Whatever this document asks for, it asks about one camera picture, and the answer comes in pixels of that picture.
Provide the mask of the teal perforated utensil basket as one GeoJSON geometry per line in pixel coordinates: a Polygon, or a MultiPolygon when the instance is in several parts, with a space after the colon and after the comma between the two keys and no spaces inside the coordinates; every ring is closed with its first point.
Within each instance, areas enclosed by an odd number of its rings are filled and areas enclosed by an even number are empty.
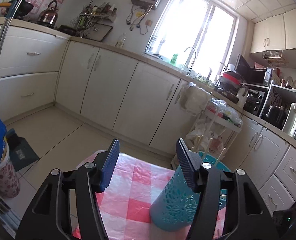
{"type": "Polygon", "coordinates": [[[200,194],[187,185],[178,166],[170,180],[152,203],[149,214],[153,224],[164,231],[178,231],[190,226],[198,206],[200,194]]]}

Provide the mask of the kitchen faucet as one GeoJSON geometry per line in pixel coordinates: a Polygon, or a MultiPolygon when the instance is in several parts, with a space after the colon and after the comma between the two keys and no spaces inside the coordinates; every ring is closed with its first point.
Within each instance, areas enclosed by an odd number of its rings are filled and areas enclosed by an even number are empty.
{"type": "Polygon", "coordinates": [[[184,64],[184,68],[187,69],[187,76],[189,76],[192,72],[192,68],[193,68],[193,65],[196,61],[196,58],[197,58],[197,52],[196,52],[196,49],[194,48],[194,46],[189,46],[185,49],[184,52],[187,52],[188,49],[191,49],[192,51],[190,52],[185,64],[184,64]]]}

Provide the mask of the floral trash can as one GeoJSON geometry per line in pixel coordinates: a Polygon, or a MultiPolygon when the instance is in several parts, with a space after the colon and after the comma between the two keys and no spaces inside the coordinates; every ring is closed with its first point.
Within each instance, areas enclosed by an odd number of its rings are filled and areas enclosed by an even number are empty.
{"type": "Polygon", "coordinates": [[[6,198],[14,198],[19,194],[20,182],[10,160],[10,150],[6,144],[6,155],[0,162],[0,194],[6,198]]]}

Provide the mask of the dark blue dustpan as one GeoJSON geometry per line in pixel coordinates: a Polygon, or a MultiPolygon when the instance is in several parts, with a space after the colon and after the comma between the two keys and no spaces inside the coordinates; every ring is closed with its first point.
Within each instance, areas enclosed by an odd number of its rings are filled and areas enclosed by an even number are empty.
{"type": "Polygon", "coordinates": [[[10,150],[10,160],[16,172],[40,159],[28,141],[16,134],[15,129],[12,128],[6,133],[6,140],[10,150]]]}

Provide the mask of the red checkered plastic tablecloth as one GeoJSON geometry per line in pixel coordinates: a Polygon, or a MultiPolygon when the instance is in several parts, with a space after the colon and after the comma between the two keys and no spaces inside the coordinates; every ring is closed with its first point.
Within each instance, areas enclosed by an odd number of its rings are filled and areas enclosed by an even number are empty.
{"type": "Polygon", "coordinates": [[[165,158],[150,164],[121,153],[109,187],[96,200],[109,239],[185,239],[189,227],[167,232],[156,227],[149,208],[174,171],[165,158]]]}

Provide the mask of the white rolling storage cart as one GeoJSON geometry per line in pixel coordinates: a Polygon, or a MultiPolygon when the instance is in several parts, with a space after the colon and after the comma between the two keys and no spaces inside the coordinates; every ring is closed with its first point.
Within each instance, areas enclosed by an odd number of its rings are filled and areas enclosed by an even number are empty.
{"type": "Polygon", "coordinates": [[[210,99],[205,110],[197,115],[184,141],[190,149],[193,146],[195,137],[203,135],[199,152],[204,153],[210,138],[213,138],[208,154],[215,157],[216,160],[223,148],[226,148],[228,151],[232,145],[231,142],[224,144],[222,141],[223,133],[230,132],[229,138],[234,141],[236,136],[242,131],[242,126],[241,115],[234,108],[230,107],[225,100],[210,99]]]}

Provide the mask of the white electric water boiler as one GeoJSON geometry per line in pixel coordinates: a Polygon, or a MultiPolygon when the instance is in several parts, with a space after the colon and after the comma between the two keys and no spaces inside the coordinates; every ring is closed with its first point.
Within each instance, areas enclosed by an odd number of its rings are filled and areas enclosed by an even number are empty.
{"type": "Polygon", "coordinates": [[[296,103],[293,102],[290,106],[288,116],[282,131],[288,134],[290,137],[296,139],[296,103]]]}

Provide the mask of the black toaster oven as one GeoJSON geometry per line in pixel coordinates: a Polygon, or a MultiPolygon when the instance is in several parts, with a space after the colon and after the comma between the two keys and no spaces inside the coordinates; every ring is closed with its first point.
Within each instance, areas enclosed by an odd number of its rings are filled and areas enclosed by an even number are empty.
{"type": "Polygon", "coordinates": [[[268,87],[264,87],[264,86],[247,85],[247,87],[248,87],[247,100],[245,102],[243,110],[255,116],[259,116],[263,109],[269,89],[268,87]]]}

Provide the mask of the white hanging trash bin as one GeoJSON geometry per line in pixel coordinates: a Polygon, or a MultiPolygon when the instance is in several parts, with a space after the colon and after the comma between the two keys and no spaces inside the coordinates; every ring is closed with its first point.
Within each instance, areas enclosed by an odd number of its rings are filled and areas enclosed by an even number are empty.
{"type": "Polygon", "coordinates": [[[190,82],[181,89],[179,104],[181,109],[196,116],[205,110],[210,99],[210,93],[190,82]]]}

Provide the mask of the stacked pots and pans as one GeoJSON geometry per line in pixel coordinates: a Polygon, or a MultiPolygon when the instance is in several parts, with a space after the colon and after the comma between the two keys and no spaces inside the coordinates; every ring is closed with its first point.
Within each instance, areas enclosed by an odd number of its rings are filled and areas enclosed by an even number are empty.
{"type": "Polygon", "coordinates": [[[244,107],[247,100],[248,87],[242,85],[241,80],[231,75],[229,71],[220,74],[214,86],[214,90],[239,107],[244,107]]]}

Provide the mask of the black microwave oven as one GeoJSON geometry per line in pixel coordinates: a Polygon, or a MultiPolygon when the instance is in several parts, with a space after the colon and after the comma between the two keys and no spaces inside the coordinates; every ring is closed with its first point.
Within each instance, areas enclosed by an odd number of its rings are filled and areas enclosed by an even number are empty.
{"type": "Polygon", "coordinates": [[[235,72],[238,73],[246,83],[269,86],[272,79],[272,68],[254,68],[238,54],[235,72]]]}

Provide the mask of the green dish soap bottle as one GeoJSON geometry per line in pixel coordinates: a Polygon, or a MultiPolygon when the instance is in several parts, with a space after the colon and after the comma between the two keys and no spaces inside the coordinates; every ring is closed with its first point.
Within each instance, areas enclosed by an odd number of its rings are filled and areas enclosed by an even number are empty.
{"type": "Polygon", "coordinates": [[[176,54],[174,54],[174,55],[172,56],[170,63],[171,63],[171,64],[175,64],[176,61],[177,61],[177,58],[178,58],[178,53],[176,53],[176,54]]]}

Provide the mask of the clear plastic bottle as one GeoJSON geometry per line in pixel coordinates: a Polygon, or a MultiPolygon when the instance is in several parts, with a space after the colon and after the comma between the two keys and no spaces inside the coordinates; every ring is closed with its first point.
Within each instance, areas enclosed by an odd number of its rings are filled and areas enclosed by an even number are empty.
{"type": "Polygon", "coordinates": [[[116,48],[123,48],[124,46],[124,43],[125,43],[125,40],[126,40],[126,33],[123,33],[122,35],[120,35],[120,37],[118,38],[116,44],[115,44],[115,47],[116,48]]]}

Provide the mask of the dish drying rack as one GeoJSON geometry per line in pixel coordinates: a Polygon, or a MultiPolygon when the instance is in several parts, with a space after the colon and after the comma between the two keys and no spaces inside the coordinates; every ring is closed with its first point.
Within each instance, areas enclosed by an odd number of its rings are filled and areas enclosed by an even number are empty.
{"type": "Polygon", "coordinates": [[[104,2],[94,5],[94,1],[91,0],[72,23],[74,36],[102,42],[113,30],[112,24],[116,16],[115,4],[104,2]]]}

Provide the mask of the steel kettle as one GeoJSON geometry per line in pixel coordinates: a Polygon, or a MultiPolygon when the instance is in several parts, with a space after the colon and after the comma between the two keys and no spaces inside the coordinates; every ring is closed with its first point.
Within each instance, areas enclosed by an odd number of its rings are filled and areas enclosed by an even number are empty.
{"type": "Polygon", "coordinates": [[[53,0],[49,3],[47,9],[42,11],[37,20],[37,24],[45,27],[54,28],[58,19],[57,13],[57,0],[53,0]]]}

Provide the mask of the black wok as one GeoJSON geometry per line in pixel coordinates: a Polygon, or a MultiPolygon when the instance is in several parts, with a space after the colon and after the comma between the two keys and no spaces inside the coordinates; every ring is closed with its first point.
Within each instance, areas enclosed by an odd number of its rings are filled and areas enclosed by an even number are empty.
{"type": "MultiPolygon", "coordinates": [[[[17,2],[17,0],[11,0],[9,2],[1,2],[0,3],[0,8],[2,8],[1,14],[4,17],[6,17],[6,15],[8,14],[8,12],[10,10],[11,5],[15,2],[17,2]]],[[[18,19],[18,20],[23,20],[23,18],[32,11],[33,7],[34,6],[32,5],[32,3],[27,2],[27,1],[23,1],[20,4],[19,8],[17,9],[17,11],[14,15],[14,18],[18,19]]]]}

